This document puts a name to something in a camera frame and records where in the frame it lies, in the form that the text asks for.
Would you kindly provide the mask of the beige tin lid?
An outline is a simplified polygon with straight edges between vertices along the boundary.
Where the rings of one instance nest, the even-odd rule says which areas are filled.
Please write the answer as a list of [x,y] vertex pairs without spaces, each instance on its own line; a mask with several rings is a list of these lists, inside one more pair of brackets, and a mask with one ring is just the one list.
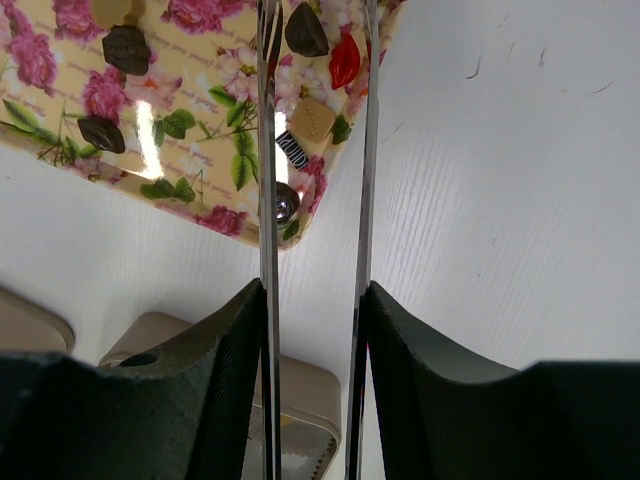
[[75,346],[74,331],[66,321],[4,289],[0,314],[2,352],[70,354]]

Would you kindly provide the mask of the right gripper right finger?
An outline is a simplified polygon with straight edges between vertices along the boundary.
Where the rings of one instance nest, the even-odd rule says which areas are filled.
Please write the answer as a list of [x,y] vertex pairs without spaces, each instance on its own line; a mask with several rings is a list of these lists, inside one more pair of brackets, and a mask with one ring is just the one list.
[[639,365],[483,357],[381,285],[367,337],[389,479],[635,479]]

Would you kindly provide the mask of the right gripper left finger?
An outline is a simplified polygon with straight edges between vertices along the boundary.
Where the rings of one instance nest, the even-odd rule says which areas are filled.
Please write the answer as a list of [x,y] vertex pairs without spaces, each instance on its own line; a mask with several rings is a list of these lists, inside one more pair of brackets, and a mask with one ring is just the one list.
[[59,353],[3,354],[2,477],[239,478],[264,323],[253,280],[112,368]]

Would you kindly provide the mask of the red lips chocolate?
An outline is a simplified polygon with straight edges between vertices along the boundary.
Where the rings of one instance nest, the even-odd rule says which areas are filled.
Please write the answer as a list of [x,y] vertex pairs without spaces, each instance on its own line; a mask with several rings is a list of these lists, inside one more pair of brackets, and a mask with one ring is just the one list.
[[331,88],[339,90],[351,83],[361,68],[358,45],[350,33],[344,34],[333,48],[329,61]]

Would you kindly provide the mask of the beige tin box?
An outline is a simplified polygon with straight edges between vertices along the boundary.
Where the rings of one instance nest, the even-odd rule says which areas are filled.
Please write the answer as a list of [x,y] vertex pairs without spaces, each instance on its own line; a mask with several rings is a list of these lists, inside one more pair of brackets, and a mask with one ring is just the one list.
[[[163,313],[145,313],[101,358],[103,367],[151,349],[191,324]],[[280,357],[281,469],[284,479],[321,479],[341,441],[339,380],[331,372]]]

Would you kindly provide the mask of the floral tray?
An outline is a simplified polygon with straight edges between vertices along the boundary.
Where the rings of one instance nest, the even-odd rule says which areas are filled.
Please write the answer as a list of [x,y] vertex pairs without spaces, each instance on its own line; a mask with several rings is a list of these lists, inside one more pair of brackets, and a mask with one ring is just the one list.
[[[1,142],[90,182],[220,234],[259,237],[258,73],[253,1],[145,1],[132,20],[150,52],[143,75],[110,65],[108,29],[86,1],[1,5]],[[287,1],[286,19],[315,16],[324,55],[283,46],[275,70],[276,137],[288,130],[310,162],[295,169],[276,146],[277,182],[300,207],[278,246],[309,227],[368,94],[359,1]],[[361,68],[339,90],[329,61],[344,34]]]

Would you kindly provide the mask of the striped black white chocolate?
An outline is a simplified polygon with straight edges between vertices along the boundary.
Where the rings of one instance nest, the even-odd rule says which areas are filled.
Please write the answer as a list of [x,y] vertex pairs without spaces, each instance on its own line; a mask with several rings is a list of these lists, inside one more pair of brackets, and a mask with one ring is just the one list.
[[310,159],[295,137],[285,130],[275,139],[276,146],[284,154],[286,160],[297,170],[305,168]]

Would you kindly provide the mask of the dark round swirl chocolate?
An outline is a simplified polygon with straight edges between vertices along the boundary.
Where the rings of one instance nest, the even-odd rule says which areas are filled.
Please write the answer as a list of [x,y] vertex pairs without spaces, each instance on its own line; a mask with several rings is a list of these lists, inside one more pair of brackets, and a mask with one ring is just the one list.
[[278,225],[286,225],[297,213],[300,197],[287,183],[276,183],[275,218]]

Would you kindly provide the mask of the metal tongs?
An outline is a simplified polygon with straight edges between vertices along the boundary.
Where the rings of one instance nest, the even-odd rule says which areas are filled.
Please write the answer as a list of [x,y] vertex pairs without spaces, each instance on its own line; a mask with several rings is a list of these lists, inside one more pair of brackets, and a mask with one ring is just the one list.
[[[345,477],[362,477],[362,429],[365,401],[367,338],[364,316],[371,284],[373,210],[379,127],[380,38],[378,3],[362,3],[368,52],[368,96],[365,122],[364,160],[360,200],[358,256],[350,360],[348,424],[345,440]],[[280,479],[281,400],[279,272],[275,155],[275,70],[283,36],[282,3],[260,1],[257,19],[258,73],[258,159],[259,167],[259,248],[260,280],[265,292],[267,323],[261,347],[261,388],[263,421],[263,477]]]

